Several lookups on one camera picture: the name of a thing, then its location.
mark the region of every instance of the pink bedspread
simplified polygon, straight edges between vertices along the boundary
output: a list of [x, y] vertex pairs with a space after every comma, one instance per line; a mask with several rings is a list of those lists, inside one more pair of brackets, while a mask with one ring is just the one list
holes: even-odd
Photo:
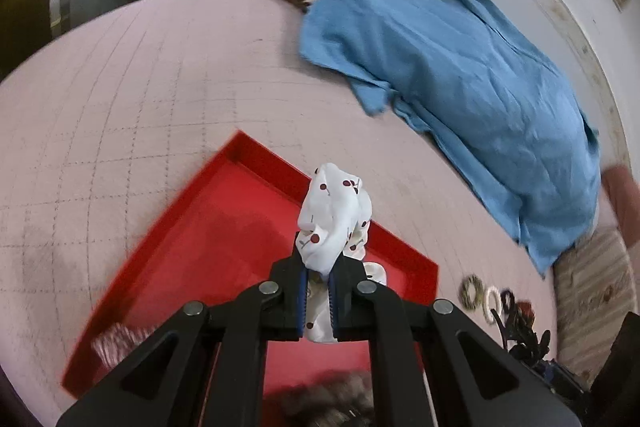
[[510, 287], [555, 352], [551, 276], [428, 139], [298, 57], [301, 17], [280, 0], [143, 0], [0, 84], [0, 364], [44, 427], [71, 404], [66, 357], [127, 251], [235, 128], [307, 173], [362, 177], [374, 219], [440, 265], [440, 296], [457, 301], [468, 273]]

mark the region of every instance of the crumpled fabric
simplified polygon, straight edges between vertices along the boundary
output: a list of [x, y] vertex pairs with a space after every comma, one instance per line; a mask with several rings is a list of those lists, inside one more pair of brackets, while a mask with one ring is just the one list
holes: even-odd
[[490, 0], [316, 0], [300, 54], [345, 74], [367, 114], [390, 104], [432, 134], [541, 275], [590, 227], [597, 133]]
[[[362, 179], [325, 163], [316, 170], [298, 217], [296, 247], [311, 270], [306, 288], [304, 335], [318, 343], [336, 342], [326, 281], [340, 253], [366, 256], [371, 199]], [[385, 269], [364, 263], [367, 278], [386, 285]]]

